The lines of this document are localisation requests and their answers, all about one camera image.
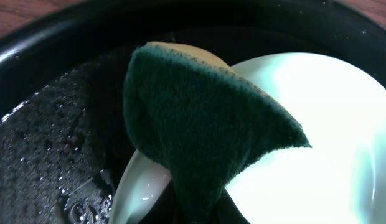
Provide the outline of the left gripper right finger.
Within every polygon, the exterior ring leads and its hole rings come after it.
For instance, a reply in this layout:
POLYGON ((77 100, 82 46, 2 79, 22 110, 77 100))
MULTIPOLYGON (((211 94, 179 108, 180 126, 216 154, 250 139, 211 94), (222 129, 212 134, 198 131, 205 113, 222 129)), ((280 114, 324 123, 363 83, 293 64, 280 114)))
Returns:
POLYGON ((250 224, 240 213, 228 192, 224 189, 215 204, 208 224, 250 224))

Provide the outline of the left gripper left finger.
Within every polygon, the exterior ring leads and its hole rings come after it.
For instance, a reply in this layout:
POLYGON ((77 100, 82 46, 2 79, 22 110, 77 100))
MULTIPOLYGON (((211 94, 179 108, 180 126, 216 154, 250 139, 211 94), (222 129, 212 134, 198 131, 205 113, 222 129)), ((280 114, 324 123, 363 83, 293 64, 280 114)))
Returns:
POLYGON ((180 224, 179 205, 174 186, 169 182, 139 224, 180 224))

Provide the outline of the green sponge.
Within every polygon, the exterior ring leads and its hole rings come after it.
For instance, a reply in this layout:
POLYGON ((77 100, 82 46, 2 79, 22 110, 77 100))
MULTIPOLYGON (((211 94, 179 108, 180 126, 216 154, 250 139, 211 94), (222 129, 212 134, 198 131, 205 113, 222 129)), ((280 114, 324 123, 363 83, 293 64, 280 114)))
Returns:
POLYGON ((132 53, 123 117, 133 146, 170 171, 187 223, 205 223, 225 185, 265 154, 310 145, 274 98, 189 45, 132 53))

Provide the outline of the light green plate front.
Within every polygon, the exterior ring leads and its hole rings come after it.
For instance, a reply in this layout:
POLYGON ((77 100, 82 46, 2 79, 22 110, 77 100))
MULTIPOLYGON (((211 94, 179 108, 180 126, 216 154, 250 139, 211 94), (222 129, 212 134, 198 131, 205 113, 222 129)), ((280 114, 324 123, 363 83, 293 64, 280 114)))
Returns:
MULTIPOLYGON (((386 90, 362 70, 316 54, 288 53, 234 65, 274 98, 310 143, 265 154, 228 182, 249 223, 386 223, 386 90)), ((111 223, 139 223, 171 173, 135 150, 111 223)))

